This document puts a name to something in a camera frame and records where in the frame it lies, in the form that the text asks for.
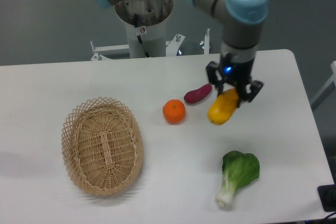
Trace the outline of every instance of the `purple sweet potato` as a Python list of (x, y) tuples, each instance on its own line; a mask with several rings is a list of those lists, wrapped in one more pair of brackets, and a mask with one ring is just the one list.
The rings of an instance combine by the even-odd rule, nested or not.
[(206, 84), (200, 87), (199, 89), (189, 91), (184, 96), (184, 101), (189, 104), (194, 104), (202, 101), (206, 98), (212, 91), (212, 85)]

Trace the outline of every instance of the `wicker basket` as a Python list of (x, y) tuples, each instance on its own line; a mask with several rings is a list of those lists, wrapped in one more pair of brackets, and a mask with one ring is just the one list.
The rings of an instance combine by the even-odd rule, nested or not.
[(121, 102), (88, 100), (68, 116), (62, 154), (73, 183), (85, 192), (112, 195), (129, 186), (142, 166), (138, 124)]

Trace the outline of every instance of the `yellow bell pepper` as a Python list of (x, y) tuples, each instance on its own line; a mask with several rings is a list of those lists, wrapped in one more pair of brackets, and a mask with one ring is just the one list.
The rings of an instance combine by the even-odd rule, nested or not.
[(208, 111), (210, 122), (217, 125), (226, 123), (235, 113), (239, 96), (235, 88), (224, 91)]

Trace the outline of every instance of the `metal frame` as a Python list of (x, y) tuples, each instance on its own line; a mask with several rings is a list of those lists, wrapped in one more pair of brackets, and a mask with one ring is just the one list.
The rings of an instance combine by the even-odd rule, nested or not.
[[(166, 56), (176, 56), (177, 52), (183, 43), (185, 36), (181, 34), (176, 34), (174, 39), (171, 41), (166, 41)], [(119, 45), (119, 46), (108, 46), (108, 47), (95, 47), (91, 41), (93, 56), (92, 61), (95, 60), (112, 60), (117, 58), (116, 55), (129, 54), (129, 45)]]
[(321, 103), (334, 91), (336, 88), (336, 61), (331, 64), (333, 75), (325, 82), (322, 88), (310, 100), (312, 111), (316, 110)]

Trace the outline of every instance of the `cable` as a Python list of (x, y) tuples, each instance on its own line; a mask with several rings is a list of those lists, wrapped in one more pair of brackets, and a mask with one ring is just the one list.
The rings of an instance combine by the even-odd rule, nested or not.
[[(137, 14), (134, 14), (134, 27), (135, 27), (135, 28), (138, 28), (138, 27), (139, 27), (139, 26), (138, 26), (138, 19), (139, 19), (138, 15), (137, 15)], [(149, 53), (148, 53), (148, 51), (147, 51), (147, 49), (146, 49), (146, 46), (144, 45), (144, 43), (143, 43), (143, 41), (142, 41), (141, 36), (140, 36), (140, 35), (137, 35), (136, 37), (137, 37), (138, 42), (140, 43), (140, 45), (141, 45), (141, 47), (142, 47), (142, 50), (143, 50), (143, 52), (144, 52), (146, 58), (150, 58), (151, 56), (149, 55)]]
[(324, 219), (327, 220), (327, 219), (329, 219), (330, 217), (332, 217), (332, 216), (334, 216), (334, 215), (336, 215), (336, 212), (333, 212), (332, 214), (329, 214), (329, 215), (326, 216)]

